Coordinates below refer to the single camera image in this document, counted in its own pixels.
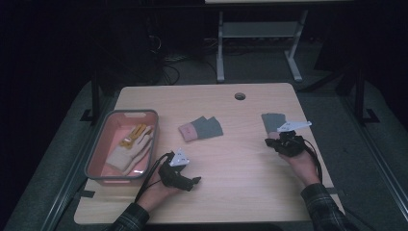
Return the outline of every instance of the metal stand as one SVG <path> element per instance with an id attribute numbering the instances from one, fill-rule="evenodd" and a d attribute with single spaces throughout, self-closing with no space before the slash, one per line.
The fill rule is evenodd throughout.
<path id="1" fill-rule="evenodd" d="M 302 77 L 294 61 L 294 53 L 299 44 L 308 11 L 303 11 L 299 21 L 287 22 L 224 22 L 223 12 L 219 12 L 218 22 L 218 52 L 217 52 L 217 82 L 223 83 L 224 64 L 222 59 L 223 38 L 293 38 L 290 50 L 285 51 L 285 57 L 296 82 Z"/>

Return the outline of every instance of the gray cloth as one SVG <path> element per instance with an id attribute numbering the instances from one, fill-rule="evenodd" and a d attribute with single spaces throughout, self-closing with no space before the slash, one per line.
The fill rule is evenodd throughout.
<path id="1" fill-rule="evenodd" d="M 277 132 L 277 129 L 286 123 L 286 117 L 283 114 L 262 114 L 261 117 L 268 134 Z"/>
<path id="2" fill-rule="evenodd" d="M 223 135 L 221 125 L 215 117 L 206 119 L 202 116 L 191 124 L 194 126 L 199 139 L 208 139 Z"/>

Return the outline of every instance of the pink fabric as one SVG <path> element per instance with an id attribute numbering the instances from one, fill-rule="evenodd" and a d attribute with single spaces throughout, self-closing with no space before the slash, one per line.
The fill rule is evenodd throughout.
<path id="1" fill-rule="evenodd" d="M 184 141 L 194 141 L 198 139 L 197 131 L 191 123 L 186 123 L 179 127 L 179 131 Z"/>
<path id="2" fill-rule="evenodd" d="M 279 134 L 280 134 L 279 132 L 269 132 L 268 138 L 277 140 L 279 139 Z"/>

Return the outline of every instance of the pink object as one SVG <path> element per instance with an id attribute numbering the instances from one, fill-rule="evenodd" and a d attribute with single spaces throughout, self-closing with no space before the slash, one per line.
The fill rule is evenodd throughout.
<path id="1" fill-rule="evenodd" d="M 186 123 L 179 127 L 179 131 L 183 136 L 184 141 L 194 141 L 198 139 L 197 131 L 191 123 Z"/>
<path id="2" fill-rule="evenodd" d="M 159 116 L 153 110 L 127 110 L 113 111 L 104 120 L 98 133 L 91 155 L 86 165 L 86 175 L 100 184 L 105 183 L 131 183 L 147 173 L 150 159 L 154 156 L 155 144 L 159 136 Z M 148 152 L 131 168 L 127 175 L 106 164 L 108 157 L 126 136 L 138 124 L 146 124 L 152 127 L 152 141 L 145 149 Z"/>

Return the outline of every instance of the person's right hand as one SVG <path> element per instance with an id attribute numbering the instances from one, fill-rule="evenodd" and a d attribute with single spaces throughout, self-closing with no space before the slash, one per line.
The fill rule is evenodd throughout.
<path id="1" fill-rule="evenodd" d="M 305 187 L 321 183 L 315 163 L 307 151 L 303 150 L 299 155 L 294 157 L 288 157 L 282 154 L 279 154 L 279 156 L 289 163 L 294 174 L 303 182 Z"/>

